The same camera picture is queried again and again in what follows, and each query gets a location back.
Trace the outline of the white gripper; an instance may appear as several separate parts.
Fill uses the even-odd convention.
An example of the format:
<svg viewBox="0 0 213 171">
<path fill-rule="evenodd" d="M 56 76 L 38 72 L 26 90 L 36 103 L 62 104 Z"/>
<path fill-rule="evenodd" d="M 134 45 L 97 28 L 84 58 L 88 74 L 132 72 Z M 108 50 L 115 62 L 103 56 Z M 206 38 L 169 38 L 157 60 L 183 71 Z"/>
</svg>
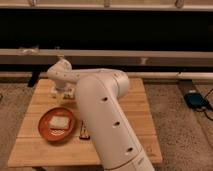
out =
<svg viewBox="0 0 213 171">
<path fill-rule="evenodd" d="M 54 87 L 58 90 L 62 90 L 65 88 L 73 88 L 75 91 L 75 88 L 70 83 L 66 83 L 66 82 L 56 81 Z"/>
</svg>

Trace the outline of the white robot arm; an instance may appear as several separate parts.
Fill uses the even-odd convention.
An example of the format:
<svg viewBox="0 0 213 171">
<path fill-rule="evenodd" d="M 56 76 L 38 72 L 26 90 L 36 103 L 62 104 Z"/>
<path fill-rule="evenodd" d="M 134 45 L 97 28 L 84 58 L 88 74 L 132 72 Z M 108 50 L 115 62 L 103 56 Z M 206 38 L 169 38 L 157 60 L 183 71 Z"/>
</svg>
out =
<svg viewBox="0 0 213 171">
<path fill-rule="evenodd" d="M 75 70 L 61 59 L 47 76 L 58 91 L 64 91 L 67 83 L 75 84 L 75 101 L 104 171 L 155 171 L 118 102 L 129 90 L 125 72 Z"/>
</svg>

